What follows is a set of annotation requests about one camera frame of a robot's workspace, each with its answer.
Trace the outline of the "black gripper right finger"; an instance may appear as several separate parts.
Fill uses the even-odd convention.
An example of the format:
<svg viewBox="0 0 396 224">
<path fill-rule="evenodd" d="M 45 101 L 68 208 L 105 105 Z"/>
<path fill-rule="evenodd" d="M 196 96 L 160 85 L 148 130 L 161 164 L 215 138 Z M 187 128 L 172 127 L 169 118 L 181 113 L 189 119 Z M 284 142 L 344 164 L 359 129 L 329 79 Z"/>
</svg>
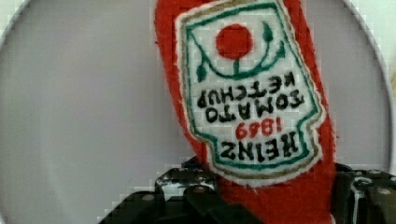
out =
<svg viewBox="0 0 396 224">
<path fill-rule="evenodd" d="M 396 224 L 396 176 L 337 163 L 331 213 L 335 224 Z"/>
</svg>

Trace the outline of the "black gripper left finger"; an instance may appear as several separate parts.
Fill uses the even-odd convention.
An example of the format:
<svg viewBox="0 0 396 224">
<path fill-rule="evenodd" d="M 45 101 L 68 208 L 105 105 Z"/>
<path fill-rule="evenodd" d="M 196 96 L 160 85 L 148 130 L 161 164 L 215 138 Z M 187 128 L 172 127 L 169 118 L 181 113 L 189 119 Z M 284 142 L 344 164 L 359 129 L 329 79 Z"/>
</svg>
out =
<svg viewBox="0 0 396 224">
<path fill-rule="evenodd" d="M 216 176 L 192 158 L 158 177 L 153 191 L 127 196 L 98 224 L 263 224 L 219 195 Z"/>
</svg>

